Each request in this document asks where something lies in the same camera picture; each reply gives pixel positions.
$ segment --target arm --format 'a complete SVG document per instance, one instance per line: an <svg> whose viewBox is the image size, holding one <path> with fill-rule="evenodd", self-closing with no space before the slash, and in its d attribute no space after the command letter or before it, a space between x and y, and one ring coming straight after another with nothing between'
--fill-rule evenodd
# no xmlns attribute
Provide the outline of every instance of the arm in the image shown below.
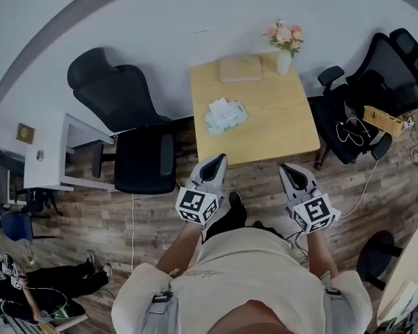
<svg viewBox="0 0 418 334"><path fill-rule="evenodd" d="M31 294L29 289L27 289L27 287L28 287L27 280L23 280L22 282L23 282L22 291L23 291L23 293L26 297L26 300L28 301L29 307L31 308L34 320L35 321L42 321L42 314L40 313L40 309L39 309L36 301L34 301L33 295Z"/></svg>
<svg viewBox="0 0 418 334"><path fill-rule="evenodd" d="M321 278L325 272L330 271L332 278L339 275L333 257L327 247L323 230L310 232L307 235L309 252L309 271Z"/></svg>
<svg viewBox="0 0 418 334"><path fill-rule="evenodd" d="M201 226L199 224L187 223L171 247L160 258L156 268L167 274L179 269L175 276L181 275L189 266L200 234Z"/></svg>

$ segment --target blue chair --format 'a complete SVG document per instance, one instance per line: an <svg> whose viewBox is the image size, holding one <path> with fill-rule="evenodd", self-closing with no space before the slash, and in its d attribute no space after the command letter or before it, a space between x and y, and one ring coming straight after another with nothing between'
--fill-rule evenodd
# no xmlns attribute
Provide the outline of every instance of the blue chair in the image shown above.
<svg viewBox="0 0 418 334"><path fill-rule="evenodd" d="M6 212L1 216L1 229L5 236L13 241L19 241L20 239L32 241L33 239L54 238L53 236L35 237L33 234L31 216L26 213Z"/></svg>

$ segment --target black stool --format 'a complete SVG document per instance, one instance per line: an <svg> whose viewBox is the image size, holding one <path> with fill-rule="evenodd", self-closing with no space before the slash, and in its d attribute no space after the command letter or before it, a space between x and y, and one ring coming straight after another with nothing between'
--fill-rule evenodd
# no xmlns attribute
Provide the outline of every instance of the black stool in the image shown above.
<svg viewBox="0 0 418 334"><path fill-rule="evenodd" d="M379 231L364 245L357 260L356 271L363 282L371 283L383 291L385 282L378 277L389 266L392 256L399 257L402 252L402 248L394 245L394 238L390 232Z"/></svg>

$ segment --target black pants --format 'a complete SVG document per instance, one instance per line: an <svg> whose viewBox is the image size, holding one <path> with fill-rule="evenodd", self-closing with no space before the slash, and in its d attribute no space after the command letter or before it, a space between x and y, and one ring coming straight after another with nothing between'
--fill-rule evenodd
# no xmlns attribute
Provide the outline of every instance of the black pants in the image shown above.
<svg viewBox="0 0 418 334"><path fill-rule="evenodd" d="M27 277L29 287L54 288L65 294L68 299L92 294L109 282L105 272L94 273L90 262L77 266L39 269L28 273Z"/></svg>
<svg viewBox="0 0 418 334"><path fill-rule="evenodd" d="M206 239L204 241L207 241L214 235L221 234L222 232L245 228L246 219L247 212L243 205L230 208L230 210L228 210L228 212L220 220L216 221L209 227L208 232L206 233ZM253 224L252 228L266 230L272 232L281 239L284 238L274 228L267 228L266 226L264 226L261 221L256 221Z"/></svg>

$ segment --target wooden crate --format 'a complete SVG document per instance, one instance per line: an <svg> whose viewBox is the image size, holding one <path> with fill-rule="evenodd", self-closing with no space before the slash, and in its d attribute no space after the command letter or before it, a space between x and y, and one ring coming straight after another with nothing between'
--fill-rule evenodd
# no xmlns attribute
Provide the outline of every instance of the wooden crate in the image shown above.
<svg viewBox="0 0 418 334"><path fill-rule="evenodd" d="M404 129L402 119L390 116L388 113L372 106L364 106L364 117L362 120L395 137L401 135Z"/></svg>

